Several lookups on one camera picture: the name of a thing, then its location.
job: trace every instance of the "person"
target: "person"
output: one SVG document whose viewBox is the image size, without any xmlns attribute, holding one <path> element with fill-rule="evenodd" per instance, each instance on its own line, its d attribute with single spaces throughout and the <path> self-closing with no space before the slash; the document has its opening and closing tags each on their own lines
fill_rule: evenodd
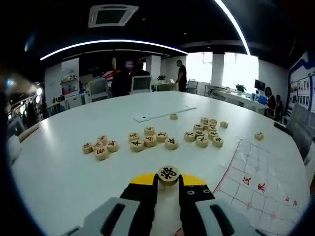
<svg viewBox="0 0 315 236">
<path fill-rule="evenodd" d="M 112 59 L 114 70 L 112 94 L 113 97 L 126 96 L 131 91 L 131 77 L 124 61 L 120 60 L 116 66 L 116 58 Z"/>
<path fill-rule="evenodd" d="M 176 65 L 179 67 L 179 69 L 178 69 L 178 78 L 175 83 L 178 83 L 178 90 L 180 92 L 186 92 L 186 83 L 187 83 L 186 67 L 183 65 L 183 62 L 181 60 L 178 60 L 176 62 Z"/>
<path fill-rule="evenodd" d="M 278 94 L 276 96 L 275 120 L 281 120 L 283 109 L 284 107 L 281 101 L 281 97 Z"/>
<path fill-rule="evenodd" d="M 275 108 L 276 108 L 276 99 L 274 95 L 272 94 L 271 88 L 266 87 L 265 88 L 265 95 L 267 97 L 267 106 L 268 108 L 265 109 L 265 116 L 274 116 Z"/>
<path fill-rule="evenodd" d="M 143 63 L 137 62 L 134 66 L 134 71 L 130 74 L 131 77 L 133 76 L 146 76 L 150 75 L 149 71 L 143 70 Z"/>
</svg>

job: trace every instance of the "potted plant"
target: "potted plant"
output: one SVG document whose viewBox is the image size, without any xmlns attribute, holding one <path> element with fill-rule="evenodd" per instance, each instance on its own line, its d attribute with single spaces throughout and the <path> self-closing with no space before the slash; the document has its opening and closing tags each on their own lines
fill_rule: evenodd
<svg viewBox="0 0 315 236">
<path fill-rule="evenodd" d="M 236 90 L 237 90 L 237 95 L 242 95 L 242 93 L 244 93 L 245 90 L 246 90 L 244 85 L 237 84 L 235 87 L 236 87 Z"/>
<path fill-rule="evenodd" d="M 165 80 L 165 75 L 158 76 L 157 80 L 159 80 L 159 81 Z"/>
</svg>

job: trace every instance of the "ceiling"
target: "ceiling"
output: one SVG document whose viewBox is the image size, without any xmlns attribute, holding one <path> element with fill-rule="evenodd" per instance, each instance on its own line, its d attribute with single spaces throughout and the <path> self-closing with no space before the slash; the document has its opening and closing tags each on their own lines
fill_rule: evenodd
<svg viewBox="0 0 315 236">
<path fill-rule="evenodd" d="M 296 7 L 288 0 L 223 2 L 239 23 L 252 55 L 290 68 L 308 47 L 305 33 L 308 26 L 299 15 L 308 10 L 305 6 Z M 89 9 L 99 4 L 130 4 L 139 9 L 124 27 L 88 28 Z M 47 0 L 24 1 L 19 7 L 11 1 L 4 4 L 0 15 L 2 22 L 6 22 L 2 31 L 6 35 L 3 51 L 12 61 L 24 53 L 26 42 L 27 54 L 38 59 L 69 45 L 103 39 L 148 41 L 186 52 L 246 53 L 234 26 L 214 0 Z M 83 52 L 125 48 L 178 55 L 148 45 L 98 43 L 55 54 L 41 65 L 46 67 Z"/>
</svg>

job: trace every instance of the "window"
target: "window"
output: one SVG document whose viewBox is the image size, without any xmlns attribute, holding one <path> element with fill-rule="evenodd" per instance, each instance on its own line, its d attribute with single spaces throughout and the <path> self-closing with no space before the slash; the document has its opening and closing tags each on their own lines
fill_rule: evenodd
<svg viewBox="0 0 315 236">
<path fill-rule="evenodd" d="M 247 93 L 255 93 L 258 80 L 258 57 L 238 53 L 225 53 L 222 86 L 235 89 L 236 84 L 244 85 Z"/>
<path fill-rule="evenodd" d="M 210 83 L 212 75 L 212 53 L 189 53 L 186 57 L 187 80 Z"/>
</svg>

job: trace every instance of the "monitor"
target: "monitor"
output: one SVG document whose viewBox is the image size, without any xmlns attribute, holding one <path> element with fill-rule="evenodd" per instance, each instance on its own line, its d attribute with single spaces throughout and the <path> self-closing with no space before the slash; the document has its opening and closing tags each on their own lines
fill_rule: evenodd
<svg viewBox="0 0 315 236">
<path fill-rule="evenodd" d="M 265 91 L 265 86 L 266 84 L 259 81 L 259 80 L 255 80 L 255 88 L 261 91 Z"/>
</svg>

